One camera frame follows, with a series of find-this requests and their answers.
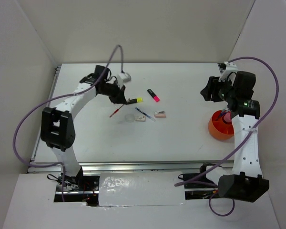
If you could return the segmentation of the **pink cap black highlighter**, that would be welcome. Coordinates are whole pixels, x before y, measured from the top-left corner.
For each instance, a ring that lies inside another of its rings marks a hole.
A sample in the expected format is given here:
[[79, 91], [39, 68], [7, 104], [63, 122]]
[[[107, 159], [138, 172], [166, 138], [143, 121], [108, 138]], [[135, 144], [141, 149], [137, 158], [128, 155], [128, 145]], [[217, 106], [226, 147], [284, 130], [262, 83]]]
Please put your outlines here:
[[147, 92], [156, 102], [160, 101], [159, 97], [151, 89], [148, 89]]

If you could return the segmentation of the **yellow cap black highlighter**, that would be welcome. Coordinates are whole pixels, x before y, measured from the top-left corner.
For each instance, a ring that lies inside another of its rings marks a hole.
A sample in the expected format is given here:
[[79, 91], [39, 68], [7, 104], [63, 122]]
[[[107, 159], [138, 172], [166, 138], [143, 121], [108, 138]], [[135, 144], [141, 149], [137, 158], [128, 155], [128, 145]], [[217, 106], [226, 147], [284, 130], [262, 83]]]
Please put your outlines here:
[[143, 102], [143, 98], [139, 97], [139, 98], [134, 98], [134, 99], [130, 99], [127, 101], [127, 105], [129, 104], [136, 104], [136, 103], [141, 103]]

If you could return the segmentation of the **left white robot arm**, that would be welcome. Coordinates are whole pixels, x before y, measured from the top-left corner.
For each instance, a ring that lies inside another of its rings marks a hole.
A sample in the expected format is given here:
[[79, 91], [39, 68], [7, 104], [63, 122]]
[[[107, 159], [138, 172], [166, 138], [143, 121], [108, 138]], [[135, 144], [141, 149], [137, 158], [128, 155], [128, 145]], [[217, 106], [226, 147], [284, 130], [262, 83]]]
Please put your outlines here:
[[83, 169], [76, 159], [73, 143], [76, 138], [73, 120], [85, 105], [97, 95], [107, 96], [113, 104], [126, 104], [125, 83], [131, 81], [128, 73], [111, 75], [110, 69], [96, 65], [93, 73], [83, 77], [75, 91], [55, 107], [45, 107], [41, 119], [41, 140], [52, 149], [62, 163], [61, 175], [73, 190], [85, 183]]

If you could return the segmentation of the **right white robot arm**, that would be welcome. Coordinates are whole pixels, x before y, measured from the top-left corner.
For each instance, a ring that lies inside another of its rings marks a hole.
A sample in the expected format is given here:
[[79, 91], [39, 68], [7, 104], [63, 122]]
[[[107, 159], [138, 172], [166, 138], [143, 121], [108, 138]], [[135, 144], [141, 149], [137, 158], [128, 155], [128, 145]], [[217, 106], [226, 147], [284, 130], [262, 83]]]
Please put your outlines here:
[[209, 77], [201, 95], [206, 101], [227, 102], [234, 129], [235, 150], [232, 171], [221, 166], [199, 174], [203, 187], [217, 185], [219, 196], [245, 202], [255, 202], [269, 190], [263, 178], [258, 156], [258, 132], [255, 124], [260, 118], [260, 104], [252, 100], [256, 76], [238, 71], [234, 79]]

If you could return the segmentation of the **blue clear barrel pen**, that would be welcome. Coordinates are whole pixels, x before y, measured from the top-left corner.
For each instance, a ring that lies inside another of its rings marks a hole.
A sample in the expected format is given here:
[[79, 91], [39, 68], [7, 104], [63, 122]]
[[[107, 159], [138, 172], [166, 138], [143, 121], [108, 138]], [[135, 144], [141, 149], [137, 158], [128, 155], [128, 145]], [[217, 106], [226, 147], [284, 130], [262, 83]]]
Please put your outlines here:
[[142, 111], [141, 109], [139, 109], [138, 107], [135, 107], [135, 109], [140, 112], [141, 114], [145, 115], [146, 117], [148, 117], [150, 120], [152, 121], [156, 121], [153, 117], [151, 117], [150, 115], [148, 115], [146, 112]]

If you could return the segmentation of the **red gel pen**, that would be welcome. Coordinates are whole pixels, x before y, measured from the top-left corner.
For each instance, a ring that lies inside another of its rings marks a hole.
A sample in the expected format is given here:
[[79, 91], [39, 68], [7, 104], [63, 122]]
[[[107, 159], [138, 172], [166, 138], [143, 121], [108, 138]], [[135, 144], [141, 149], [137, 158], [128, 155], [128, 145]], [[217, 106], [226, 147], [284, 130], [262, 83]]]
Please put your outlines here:
[[117, 112], [119, 112], [119, 110], [122, 108], [122, 107], [124, 107], [125, 106], [125, 104], [123, 104], [123, 105], [121, 105], [119, 108], [117, 108], [109, 117], [111, 118], [111, 117], [113, 117]]

